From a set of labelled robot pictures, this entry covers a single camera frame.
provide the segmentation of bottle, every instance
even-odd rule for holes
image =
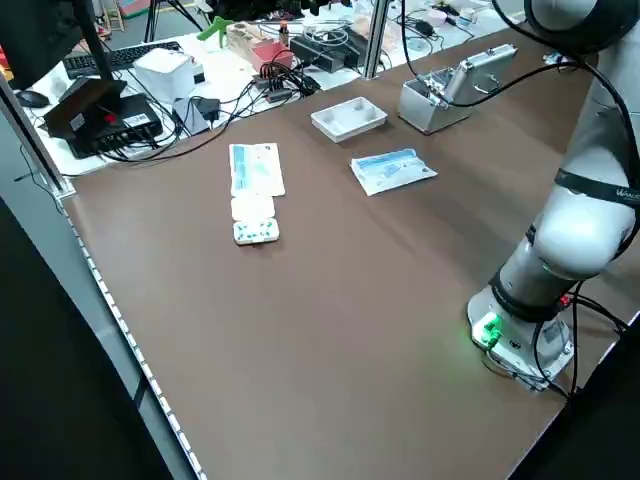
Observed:
[[[278,31],[280,36],[280,43],[289,48],[289,25],[286,20],[280,22],[280,30]]]

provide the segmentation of computer mouse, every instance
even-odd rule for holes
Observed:
[[[27,108],[44,108],[51,105],[49,99],[33,90],[22,90],[16,93],[20,105]]]

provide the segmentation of desk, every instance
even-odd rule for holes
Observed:
[[[417,63],[506,42],[512,75],[540,63],[512,32]],[[357,80],[177,161],[75,182],[65,206],[209,478],[504,478],[562,407],[483,367],[465,306],[543,206],[590,79],[540,76],[430,137],[393,115],[406,79]],[[360,95],[386,126],[336,145],[311,125]],[[231,235],[228,144],[247,142],[278,142],[287,188],[281,239],[260,248]],[[349,160],[407,147],[440,175],[366,197]],[[631,318],[639,253],[585,294]],[[584,382],[615,336],[580,319]]]
[[[326,9],[321,10],[321,15],[317,17],[322,20],[337,20],[348,18],[349,15],[353,17],[353,9],[345,8],[342,5],[335,5],[331,11]],[[481,37],[488,33],[498,31],[505,28],[505,24],[498,17],[493,10],[483,10],[479,13],[478,23],[471,25],[469,30],[476,36]],[[296,32],[296,28],[299,26],[292,25],[292,33]],[[444,25],[437,29],[438,34],[444,37],[442,43],[443,48],[450,48],[451,46],[463,43],[468,39],[467,34],[456,29],[451,25]],[[203,84],[197,85],[191,92],[191,96],[202,96],[205,98],[218,98],[222,102],[230,101],[238,97],[243,88],[251,81],[252,76],[256,73],[251,65],[238,57],[234,53],[230,52],[226,47],[220,48],[218,35],[214,35],[206,42],[200,42],[196,38],[196,34],[185,35],[177,38],[169,38],[161,40],[161,42],[175,40],[180,43],[185,53],[193,56],[200,63],[202,63],[205,71],[205,77],[207,81]],[[441,47],[441,43],[434,42],[434,51],[438,51]],[[401,45],[398,45],[394,50],[388,52],[392,65],[400,65],[406,63],[404,52]],[[411,58],[420,58],[428,52],[411,52]],[[352,70],[342,69],[334,74],[323,72],[315,67],[305,69],[305,73],[312,76],[324,90],[334,88],[339,85],[344,85],[348,82],[360,78],[360,76]],[[126,95],[134,93],[144,93],[140,85],[132,78],[128,72],[117,72],[116,77],[121,76],[123,80],[127,81],[130,87],[127,89]],[[62,62],[58,64],[46,77],[37,82],[33,90],[46,95],[52,102],[58,98],[58,96],[72,83],[67,77]],[[253,92],[253,96],[257,96],[258,92]],[[250,103],[248,96],[244,98],[240,103],[240,108]],[[226,105],[227,107],[233,107],[234,104]],[[165,105],[166,108],[171,109],[171,105]],[[280,106],[280,104],[269,104],[266,100],[261,100],[255,104],[254,111],[261,112],[274,107]],[[48,109],[38,109],[31,111],[25,109],[25,112],[32,122],[37,122],[38,118],[43,116],[53,105]],[[158,116],[163,117],[163,114],[159,109],[155,108]],[[214,124],[214,126],[220,125],[228,119],[228,115],[221,114],[220,120]],[[167,137],[173,130],[173,124],[171,121],[165,122],[164,132],[162,137]],[[53,161],[58,169],[66,175],[77,176],[91,173],[93,171],[104,168],[107,164],[113,163],[114,160],[107,159],[106,157],[92,156],[86,159],[75,158],[67,143],[59,138],[51,138],[46,132],[40,128],[36,128],[43,144],[47,148]],[[132,150],[130,154],[140,154],[143,150]]]

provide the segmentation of blue and white package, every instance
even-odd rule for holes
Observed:
[[[279,197],[285,194],[276,143],[229,145],[231,195]]]
[[[368,196],[438,175],[412,149],[354,158],[351,170]]]

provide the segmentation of white desk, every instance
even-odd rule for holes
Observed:
[[[397,16],[392,15],[393,13],[390,12],[390,18]],[[348,9],[341,5],[334,5],[330,12],[323,10],[319,17],[311,18],[318,18],[319,20],[344,20],[349,19],[350,16],[353,18],[353,9]],[[397,28],[399,31],[397,24],[391,21],[389,21],[389,24],[391,25],[389,28]],[[296,33],[296,27],[301,28],[300,26],[292,25],[292,33]],[[482,37],[502,30],[505,27],[506,25],[504,22],[502,22],[493,10],[483,10],[478,15],[477,23],[467,27],[467,30],[473,33],[476,37]],[[442,42],[442,47],[444,49],[459,45],[469,38],[465,32],[448,24],[445,24],[442,27],[437,27],[436,33],[444,38],[444,41]],[[192,91],[191,95],[220,99],[220,101],[223,102],[223,105],[221,106],[222,110],[233,110],[235,103],[228,103],[225,105],[224,102],[237,98],[243,88],[251,81],[251,77],[257,73],[253,70],[251,65],[244,59],[230,52],[227,48],[220,48],[217,34],[213,35],[205,42],[199,41],[196,38],[196,34],[162,41],[166,42],[169,40],[176,40],[180,43],[185,53],[193,56],[204,66],[206,81],[202,84],[196,85],[196,88]],[[433,52],[435,53],[439,51],[441,42],[434,41],[432,43],[434,47]],[[386,53],[389,55],[389,59],[391,60],[391,65],[389,65],[388,59],[384,55],[382,56],[381,60],[384,62],[386,68],[406,63],[401,41],[397,41],[395,48],[393,50],[386,51]],[[409,51],[411,59],[421,58],[429,53],[429,49],[423,51]],[[309,67],[305,69],[305,73],[313,77],[320,84],[323,90],[344,85],[359,77],[356,72],[347,68],[330,74],[318,68]],[[126,80],[130,85],[126,91],[128,94],[143,92],[139,84],[137,84],[137,82],[131,77],[130,72],[115,72],[115,76],[121,76],[121,78]],[[33,90],[46,95],[50,101],[52,101],[53,105],[55,105],[55,100],[59,97],[62,91],[64,91],[65,87],[68,87],[72,83],[73,82],[67,77],[61,62],[47,76],[37,82],[34,85]],[[253,96],[255,97],[256,95],[258,95],[258,92],[254,90]],[[250,102],[251,99],[248,96],[245,96],[241,99],[239,108],[241,109]],[[35,125],[40,125],[42,120],[39,120],[39,117],[44,115],[50,108],[53,108],[53,105],[48,108],[37,109],[35,111],[31,111],[30,109],[25,109],[25,111],[27,116]],[[277,106],[279,106],[279,104],[269,104],[266,100],[261,100],[255,103],[253,112],[261,112]],[[171,108],[170,105],[166,105],[166,107],[169,110]],[[227,119],[228,115],[221,113],[220,119],[214,123],[214,127],[224,123]],[[163,137],[166,137],[173,130],[171,122],[165,120],[165,123],[166,125],[164,127],[165,132],[162,135]],[[42,142],[49,151],[49,154],[56,163],[58,169],[65,175],[84,175],[104,168],[108,163],[113,162],[113,160],[108,160],[98,156],[82,160],[77,159],[71,154],[71,151],[64,140],[51,138],[40,128],[36,128],[36,131],[38,132],[38,135],[40,135]],[[125,150],[125,152],[127,152],[128,155],[133,155],[135,153],[143,153],[143,150]]]

